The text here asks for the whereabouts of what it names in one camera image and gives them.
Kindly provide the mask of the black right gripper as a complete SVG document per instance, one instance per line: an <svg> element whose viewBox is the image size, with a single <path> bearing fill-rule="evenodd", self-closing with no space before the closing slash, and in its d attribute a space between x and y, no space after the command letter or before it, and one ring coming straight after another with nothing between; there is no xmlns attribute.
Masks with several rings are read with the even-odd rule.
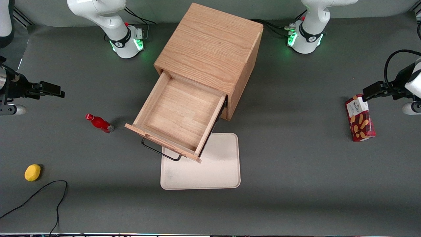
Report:
<svg viewBox="0 0 421 237"><path fill-rule="evenodd" d="M18 72L7 72L9 78L9 89L7 92L8 99L31 98L40 99L40 96L57 96L65 97L65 92L61 87L45 81L39 83L29 83L27 78Z"/></svg>

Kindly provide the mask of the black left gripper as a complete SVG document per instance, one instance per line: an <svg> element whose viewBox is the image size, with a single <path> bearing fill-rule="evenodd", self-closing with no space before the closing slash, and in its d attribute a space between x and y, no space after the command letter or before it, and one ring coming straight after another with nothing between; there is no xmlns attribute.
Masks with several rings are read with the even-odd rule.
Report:
<svg viewBox="0 0 421 237"><path fill-rule="evenodd" d="M415 63L412 63L409 66L402 69L400 72L398 72L395 80L392 81L392 85L394 88L390 88L389 85L383 81L378 81L369 85L368 87L365 87L362 90L363 92L362 100L364 102L367 102L379 96L381 97L392 96L393 99L401 99L401 98L413 99L414 95L408 89L406 89L405 85L409 81L414 68L415 68Z"/></svg>

